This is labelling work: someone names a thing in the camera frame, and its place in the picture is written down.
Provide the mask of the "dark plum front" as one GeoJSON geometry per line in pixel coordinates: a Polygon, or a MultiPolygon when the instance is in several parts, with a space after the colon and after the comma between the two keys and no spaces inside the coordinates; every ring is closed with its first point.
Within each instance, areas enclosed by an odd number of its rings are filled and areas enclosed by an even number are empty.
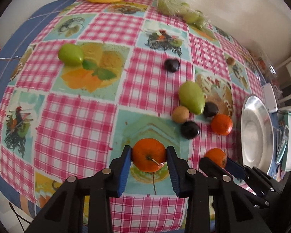
{"type": "Polygon", "coordinates": [[[200,134],[200,130],[200,126],[193,121],[184,122],[180,128],[181,135],[186,139],[194,139],[200,134]]]}

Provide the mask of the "dark plum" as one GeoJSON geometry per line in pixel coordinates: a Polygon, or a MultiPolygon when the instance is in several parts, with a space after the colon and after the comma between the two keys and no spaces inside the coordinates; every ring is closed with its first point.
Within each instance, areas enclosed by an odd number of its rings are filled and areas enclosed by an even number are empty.
{"type": "Polygon", "coordinates": [[[184,122],[180,128],[181,135],[186,139],[194,139],[200,134],[200,130],[200,126],[193,121],[184,122]]]}
{"type": "Polygon", "coordinates": [[[205,102],[203,116],[212,118],[219,112],[218,106],[213,102],[205,102]]]}
{"type": "Polygon", "coordinates": [[[175,73],[180,68],[180,62],[178,59],[166,59],[164,62],[165,70],[171,73],[175,73]]]}

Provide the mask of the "orange with stem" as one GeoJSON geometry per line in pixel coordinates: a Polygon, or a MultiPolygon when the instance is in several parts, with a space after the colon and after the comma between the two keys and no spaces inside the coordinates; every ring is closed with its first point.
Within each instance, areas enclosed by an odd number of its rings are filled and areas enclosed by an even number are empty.
{"type": "Polygon", "coordinates": [[[165,146],[154,138],[138,140],[132,148],[132,162],[142,172],[155,173],[166,161],[165,146]]]}

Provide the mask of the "large green mango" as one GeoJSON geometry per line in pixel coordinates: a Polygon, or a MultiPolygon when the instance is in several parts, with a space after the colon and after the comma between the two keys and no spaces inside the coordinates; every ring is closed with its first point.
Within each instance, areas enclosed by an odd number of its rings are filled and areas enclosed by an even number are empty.
{"type": "Polygon", "coordinates": [[[205,99],[199,85],[193,81],[186,81],[178,91],[180,104],[194,115],[201,115],[204,111],[205,99]]]}

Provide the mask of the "bag of small brown fruits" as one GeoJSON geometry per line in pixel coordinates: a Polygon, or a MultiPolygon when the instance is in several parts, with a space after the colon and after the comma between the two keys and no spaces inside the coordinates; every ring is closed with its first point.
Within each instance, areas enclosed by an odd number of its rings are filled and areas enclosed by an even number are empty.
{"type": "Polygon", "coordinates": [[[262,50],[249,50],[256,66],[265,79],[276,79],[277,74],[267,54],[262,50]]]}

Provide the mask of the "bag of green fruits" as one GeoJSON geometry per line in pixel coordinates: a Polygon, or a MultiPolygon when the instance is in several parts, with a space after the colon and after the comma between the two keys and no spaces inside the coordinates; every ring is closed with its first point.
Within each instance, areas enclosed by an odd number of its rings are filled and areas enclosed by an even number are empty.
{"type": "Polygon", "coordinates": [[[192,9],[186,0],[157,0],[157,10],[165,16],[178,17],[199,30],[210,24],[208,17],[200,10],[192,9]]]}

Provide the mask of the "silver metal bowl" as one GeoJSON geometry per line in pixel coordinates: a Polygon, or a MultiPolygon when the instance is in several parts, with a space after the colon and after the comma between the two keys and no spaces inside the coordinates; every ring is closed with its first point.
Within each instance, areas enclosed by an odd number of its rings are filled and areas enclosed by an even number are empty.
{"type": "Polygon", "coordinates": [[[244,100],[240,133],[243,164],[268,174],[274,156],[274,132],[269,112],[256,95],[244,100]]]}

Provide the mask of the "brown kiwi fruit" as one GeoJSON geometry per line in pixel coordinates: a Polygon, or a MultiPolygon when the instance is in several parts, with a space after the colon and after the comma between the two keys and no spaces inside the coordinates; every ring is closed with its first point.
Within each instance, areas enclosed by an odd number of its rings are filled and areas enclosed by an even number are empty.
{"type": "Polygon", "coordinates": [[[182,124],[189,119],[190,112],[186,107],[178,106],[173,110],[171,117],[175,123],[182,124]]]}

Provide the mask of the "white power adapter box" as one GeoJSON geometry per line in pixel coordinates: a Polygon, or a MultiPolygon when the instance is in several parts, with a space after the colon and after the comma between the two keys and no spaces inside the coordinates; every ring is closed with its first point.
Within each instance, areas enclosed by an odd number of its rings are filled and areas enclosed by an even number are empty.
{"type": "Polygon", "coordinates": [[[265,106],[269,113],[276,113],[278,111],[278,105],[274,94],[273,87],[270,83],[266,83],[262,86],[265,106]]]}

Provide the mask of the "small brown fruit far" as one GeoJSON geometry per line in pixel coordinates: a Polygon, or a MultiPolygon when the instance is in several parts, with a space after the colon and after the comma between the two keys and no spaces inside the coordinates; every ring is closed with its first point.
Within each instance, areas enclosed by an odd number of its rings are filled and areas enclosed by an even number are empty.
{"type": "Polygon", "coordinates": [[[226,59],[226,61],[227,61],[227,64],[230,65],[230,66],[233,66],[236,63],[236,60],[233,57],[228,57],[226,59]]]}

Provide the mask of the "pink checkered tablecloth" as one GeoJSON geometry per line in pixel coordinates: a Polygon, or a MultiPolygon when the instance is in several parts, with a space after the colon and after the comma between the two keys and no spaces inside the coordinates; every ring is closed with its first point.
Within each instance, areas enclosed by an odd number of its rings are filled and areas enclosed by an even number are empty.
{"type": "Polygon", "coordinates": [[[248,95],[264,97],[250,53],[232,36],[165,16],[155,0],[76,0],[17,62],[0,102],[0,176],[32,215],[69,176],[94,175],[143,138],[173,146],[193,167],[215,147],[235,158],[237,131],[214,134],[202,115],[191,116],[200,135],[182,137],[171,113],[184,82],[196,82],[233,121],[248,95]],[[83,50],[81,65],[58,59],[66,43],[83,50]],[[165,70],[166,59],[178,59],[179,70],[165,70]]]}

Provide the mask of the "blue plaid cloth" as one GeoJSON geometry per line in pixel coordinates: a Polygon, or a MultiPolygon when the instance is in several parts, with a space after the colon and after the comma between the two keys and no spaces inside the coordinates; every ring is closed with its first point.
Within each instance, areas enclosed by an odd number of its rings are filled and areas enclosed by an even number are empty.
{"type": "MultiPolygon", "coordinates": [[[[11,36],[0,52],[0,102],[9,76],[17,66],[16,56],[22,56],[28,45],[62,11],[76,0],[58,0],[44,5],[33,13],[11,36]]],[[[0,176],[0,192],[11,203],[21,208],[20,194],[0,176]]]]}

